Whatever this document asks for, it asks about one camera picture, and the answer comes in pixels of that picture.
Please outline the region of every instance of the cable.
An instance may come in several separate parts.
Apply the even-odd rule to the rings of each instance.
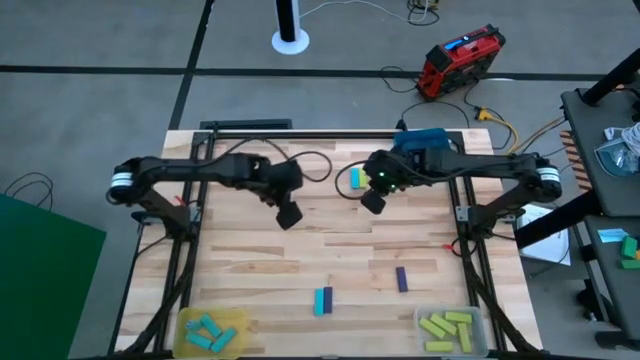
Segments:
[[[350,168],[352,168],[352,167],[354,167],[356,165],[364,164],[366,162],[367,162],[367,160],[355,161],[355,162],[352,162],[351,164],[343,167],[342,169],[340,169],[340,171],[338,171],[338,173],[336,174],[336,177],[335,177],[335,179],[333,181],[333,184],[336,187],[336,191],[338,192],[338,195],[340,195],[341,197],[343,197],[345,199],[348,199],[348,200],[360,200],[360,199],[362,199],[362,196],[349,196],[349,195],[346,195],[345,193],[343,193],[340,190],[340,187],[338,186],[338,178],[340,178],[340,175],[342,175],[342,173],[344,173],[348,169],[350,169]]]
[[[565,121],[567,120],[562,120],[559,123],[553,125],[552,127],[546,129],[545,131],[539,133],[538,135],[536,135],[533,139],[531,139],[531,141],[529,142],[529,144],[527,144],[527,146],[524,147],[524,149],[522,149],[522,151],[520,152],[520,154],[524,154],[525,151],[527,151],[527,149],[536,141],[538,140],[540,137],[542,137],[542,135],[548,133],[549,131],[557,128],[558,126],[562,125]]]
[[[416,89],[415,87],[411,87],[411,88],[406,89],[406,90],[397,90],[397,89],[392,88],[391,84],[389,84],[389,81],[387,79],[385,79],[385,77],[383,76],[383,72],[386,69],[398,69],[398,70],[400,70],[402,72],[406,72],[406,71],[404,71],[404,69],[402,69],[399,66],[391,66],[391,65],[390,66],[383,66],[382,69],[380,69],[380,78],[382,79],[382,81],[384,81],[384,83],[387,85],[387,88],[389,90],[393,91],[394,93],[404,94],[404,93],[408,93],[408,92],[414,91]],[[415,79],[409,79],[409,80],[413,81],[414,83],[417,83],[417,81]]]
[[[552,152],[550,152],[550,153],[548,153],[548,154],[540,155],[540,157],[549,157],[549,156],[551,156],[551,155],[555,155],[555,154],[559,153],[560,151],[562,151],[562,150],[564,150],[564,149],[566,149],[566,148],[567,148],[566,146],[563,146],[563,147],[561,147],[560,149],[555,150],[555,151],[552,151]]]
[[[284,150],[282,150],[282,148],[281,148],[280,146],[278,146],[276,143],[272,142],[271,140],[269,140],[269,139],[265,139],[265,138],[246,138],[246,139],[243,139],[243,140],[241,140],[240,142],[238,142],[237,144],[235,144],[235,145],[233,145],[232,147],[230,147],[227,151],[223,152],[222,154],[220,154],[218,157],[216,157],[216,158],[215,158],[215,159],[213,159],[213,160],[207,161],[207,162],[205,162],[205,163],[202,163],[202,164],[200,164],[200,165],[196,165],[196,166],[185,165],[184,167],[185,167],[185,168],[190,168],[190,169],[199,169],[199,168],[203,168],[203,167],[211,166],[211,165],[215,164],[216,162],[218,162],[218,161],[222,160],[225,156],[227,156],[227,155],[231,154],[234,150],[236,150],[236,149],[237,149],[237,148],[239,148],[240,146],[242,146],[242,145],[244,145],[244,144],[246,144],[246,143],[248,143],[248,142],[251,142],[251,141],[262,141],[262,142],[265,142],[265,143],[267,143],[267,144],[271,145],[271,146],[272,146],[273,148],[275,148],[275,149],[276,149],[276,150],[277,150],[277,151],[278,151],[278,152],[279,152],[279,153],[280,153],[280,154],[281,154],[281,155],[282,155],[282,156],[283,156],[287,161],[291,161],[291,160],[293,160],[293,159],[295,159],[295,158],[297,158],[297,157],[299,157],[299,156],[307,155],[307,154],[315,154],[315,155],[318,155],[318,156],[322,157],[323,159],[327,160],[327,163],[329,163],[329,170],[327,171],[327,174],[326,174],[325,176],[321,177],[320,179],[314,179],[314,178],[312,178],[312,177],[308,176],[307,174],[305,174],[304,172],[302,173],[302,176],[303,176],[305,179],[307,179],[307,180],[309,180],[309,181],[311,181],[311,182],[322,182],[322,181],[326,180],[329,176],[331,176],[331,172],[333,171],[333,163],[331,162],[331,159],[330,159],[327,155],[325,155],[325,154],[323,154],[323,153],[321,153],[321,152],[319,152],[319,151],[313,151],[313,150],[310,150],[310,151],[303,151],[303,152],[301,152],[301,153],[294,154],[293,156],[289,156],[289,155],[287,155],[287,153],[286,153],[286,152],[284,152]],[[162,166],[162,165],[159,165],[159,166],[150,167],[150,168],[146,169],[146,170],[145,170],[145,172],[150,171],[150,170],[154,170],[154,169],[158,169],[158,168],[161,168],[161,167],[163,167],[163,166]]]
[[[456,245],[456,243],[460,242],[460,238],[456,238],[455,240],[453,240],[453,242],[451,243],[451,252],[453,253],[453,255],[457,256],[457,257],[462,257],[462,255],[460,253],[457,253],[454,246]],[[473,248],[471,249],[471,251],[469,252],[469,256],[473,255],[476,250],[478,250],[478,243],[477,242],[473,242]]]
[[[508,145],[509,145],[509,141],[511,141],[511,136],[515,137],[515,141],[513,142],[512,148],[514,146],[516,146],[518,144],[518,140],[519,140],[519,136],[518,136],[518,131],[516,130],[515,127],[513,127],[511,125],[511,123],[509,123],[507,120],[505,120],[502,115],[500,115],[499,112],[486,107],[486,106],[479,106],[476,104],[472,104],[469,101],[469,93],[471,93],[471,90],[473,90],[473,88],[476,87],[476,85],[478,85],[480,83],[480,80],[476,81],[473,85],[469,86],[469,89],[467,89],[467,92],[464,93],[464,97],[462,98],[462,101],[464,101],[465,104],[467,104],[468,106],[470,106],[471,108],[473,108],[476,111],[479,111],[480,109],[485,109],[487,110],[489,113],[493,113],[495,116],[498,117],[498,120],[501,120],[502,122],[498,122],[495,120],[492,120],[494,122],[498,122],[499,124],[506,126],[507,130],[509,130],[509,135],[507,136],[507,140],[505,140],[504,144],[502,144],[501,146],[498,147],[492,147],[493,150],[504,150]]]
[[[412,20],[410,19],[410,17],[411,17],[411,12],[409,12],[409,18],[408,18],[408,19],[405,19],[405,18],[403,18],[402,16],[400,16],[400,15],[396,15],[396,14],[392,13],[391,11],[389,11],[389,10],[387,10],[387,9],[383,8],[383,7],[382,7],[382,6],[380,6],[380,5],[377,5],[377,4],[374,4],[374,3],[368,2],[368,1],[364,1],[364,0],[328,1],[328,2],[326,2],[326,3],[323,3],[323,4],[320,4],[320,5],[316,6],[315,8],[313,8],[313,9],[311,9],[311,10],[307,11],[306,13],[304,13],[304,14],[300,15],[300,18],[303,18],[303,17],[305,17],[305,16],[307,16],[307,15],[309,15],[309,14],[313,13],[313,12],[316,12],[316,11],[318,11],[318,10],[322,9],[323,7],[327,6],[327,5],[338,5],[338,4],[339,4],[339,5],[347,5],[347,4],[353,4],[353,3],[359,3],[359,4],[365,4],[365,5],[373,6],[373,7],[377,8],[377,9],[382,10],[382,11],[384,11],[385,13],[387,13],[387,14],[389,14],[389,15],[391,15],[391,16],[393,16],[393,17],[395,17],[396,19],[399,19],[399,20],[402,20],[402,21],[408,22],[408,23],[409,23],[409,24],[411,24],[411,25],[416,25],[416,24],[412,23]],[[427,18],[427,13],[428,13],[428,12],[429,12],[429,11],[425,11],[424,15],[422,16],[422,19],[420,19],[420,20],[418,20],[418,21],[424,21],[424,19],[426,19],[426,18]]]
[[[12,187],[14,187],[15,185],[17,185],[21,180],[29,177],[29,176],[33,176],[33,175],[37,175],[37,176],[41,176],[43,178],[45,178],[47,181],[45,182],[44,180],[34,180],[34,181],[30,181],[27,184],[19,187],[17,190],[15,190],[13,192],[13,194],[9,195],[9,190],[11,190]],[[16,195],[18,195],[18,193],[20,193],[22,190],[28,188],[29,186],[32,185],[36,185],[36,184],[42,184],[47,188],[47,193],[45,194],[45,196],[38,202],[38,204],[36,206],[40,207],[40,205],[42,205],[42,203],[44,203],[47,198],[49,198],[49,211],[51,211],[53,209],[53,180],[51,180],[51,178],[41,172],[37,172],[37,171],[32,171],[29,173],[26,173],[22,176],[20,176],[19,178],[17,178],[16,180],[14,180],[11,184],[9,184],[9,186],[7,186],[7,188],[4,190],[4,194],[11,197],[11,198],[15,198]]]
[[[564,119],[562,116],[559,116],[551,121],[549,121],[548,123],[544,124],[540,129],[536,130],[531,136],[529,136],[528,138],[526,138],[524,141],[522,141],[520,143],[520,145],[516,146],[515,149],[513,149],[513,151],[518,151],[518,149],[520,149],[521,147],[523,147],[525,144],[527,144],[529,141],[531,141],[532,139],[534,139],[536,136],[538,136],[540,133],[543,133],[547,130],[548,127],[553,126],[555,124],[558,123],[558,121],[560,121],[560,123],[566,121],[566,119]]]
[[[408,108],[406,108],[402,112],[402,114],[400,114],[400,120],[405,121],[404,120],[404,116],[409,110],[412,110],[413,108],[416,108],[416,107],[418,107],[420,105],[431,104],[431,103],[444,104],[444,105],[450,106],[450,107],[460,111],[462,113],[462,116],[464,116],[465,122],[467,123],[467,128],[471,128],[471,124],[469,122],[469,116],[467,116],[467,113],[464,112],[464,110],[462,110],[461,107],[459,107],[457,105],[454,105],[454,104],[451,104],[451,103],[448,103],[448,102],[445,102],[445,101],[441,101],[441,100],[423,101],[423,102],[419,102],[419,103],[413,104],[413,105],[409,106]]]
[[[169,235],[165,235],[165,236],[161,237],[160,239],[152,242],[151,244],[145,246],[144,248],[142,248],[142,250],[138,251],[138,253],[136,254],[136,258],[138,256],[142,255],[143,252],[145,252],[145,251],[151,249],[152,247],[158,245],[162,240],[165,240],[165,239],[168,239],[168,238],[169,238]]]

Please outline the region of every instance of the yellow tray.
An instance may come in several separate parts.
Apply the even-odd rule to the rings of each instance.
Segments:
[[[219,353],[205,350],[196,345],[189,343],[187,336],[187,321],[200,320],[204,314],[209,314],[213,321],[224,332],[232,327],[236,330],[236,336],[227,344],[227,346]],[[249,322],[247,313],[241,309],[196,309],[184,308],[178,313],[178,321],[176,323],[175,336],[173,338],[173,357],[175,358],[209,358],[234,360],[242,355],[247,346]],[[209,332],[202,328],[197,331],[198,334],[213,339]]]

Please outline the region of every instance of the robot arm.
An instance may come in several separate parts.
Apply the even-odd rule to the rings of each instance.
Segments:
[[[295,160],[271,164],[263,156],[245,153],[224,155],[214,160],[133,158],[114,170],[107,192],[113,204],[139,204],[164,223],[173,238],[190,233],[187,206],[173,205],[153,189],[161,181],[218,182],[237,190],[249,190],[268,206],[279,208],[276,220],[286,230],[296,224],[302,213],[291,192],[302,187],[302,171]]]
[[[483,238],[490,237],[497,219],[518,215],[532,202],[551,202],[562,195],[558,170],[538,154],[466,155],[451,149],[427,147],[404,151],[378,150],[369,156],[363,170],[371,179],[361,203],[374,214],[385,206],[383,197],[408,187],[449,181],[457,176],[515,179],[518,185],[486,205],[456,209]]]

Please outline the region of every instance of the wood plank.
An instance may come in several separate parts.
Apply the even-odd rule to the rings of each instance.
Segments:
[[[470,153],[491,153],[484,129],[463,131]],[[184,158],[193,131],[167,134],[162,156]],[[318,150],[330,156],[334,169],[322,183],[306,181],[294,193],[304,214],[289,231],[276,221],[276,209],[248,192],[210,184],[193,279],[191,306],[241,308],[250,325],[248,356],[416,356],[413,314],[422,306],[466,305],[460,259],[443,249],[456,238],[446,184],[409,189],[389,196],[383,214],[372,215],[359,202],[336,194],[332,179],[340,167],[366,159],[387,140],[275,140],[288,153]],[[237,140],[216,141],[220,154]],[[256,152],[280,162],[269,145],[252,142],[239,151]],[[299,159],[301,167],[320,177],[327,164],[316,156]],[[339,186],[347,193],[349,179]],[[502,193],[495,179],[473,179],[478,201]],[[169,199],[182,184],[155,186]],[[512,236],[509,227],[495,231]],[[160,226],[145,229],[141,247],[163,234]],[[513,241],[486,242],[499,303],[523,335],[540,346],[533,308]],[[171,241],[166,240],[138,259],[132,277],[116,349],[131,344],[160,304]],[[404,266],[410,291],[399,293],[395,267]],[[334,287],[333,314],[313,315],[313,289]],[[175,323],[175,314],[170,324]],[[487,336],[493,339],[488,317]],[[167,337],[172,344],[173,329]]]

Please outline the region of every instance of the light blue block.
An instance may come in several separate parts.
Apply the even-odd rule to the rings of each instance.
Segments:
[[[316,304],[313,308],[313,314],[315,316],[324,315],[324,289],[316,289],[315,292]]]
[[[360,188],[360,174],[358,168],[351,168],[351,189],[356,190]]]
[[[213,344],[211,340],[194,332],[187,333],[187,341],[205,350],[211,349],[211,345]]]
[[[222,349],[224,349],[225,346],[227,346],[227,344],[229,344],[234,336],[236,336],[236,329],[228,328],[227,331],[220,335],[218,340],[216,340],[216,342],[213,344],[213,346],[211,347],[211,351],[213,351],[214,353],[219,353],[220,351],[222,351]]]
[[[202,323],[202,326],[207,329],[209,334],[213,335],[213,337],[217,338],[218,336],[220,336],[220,334],[222,334],[222,330],[220,330],[218,325],[216,325],[209,314],[202,315],[202,317],[200,318],[200,322]]]

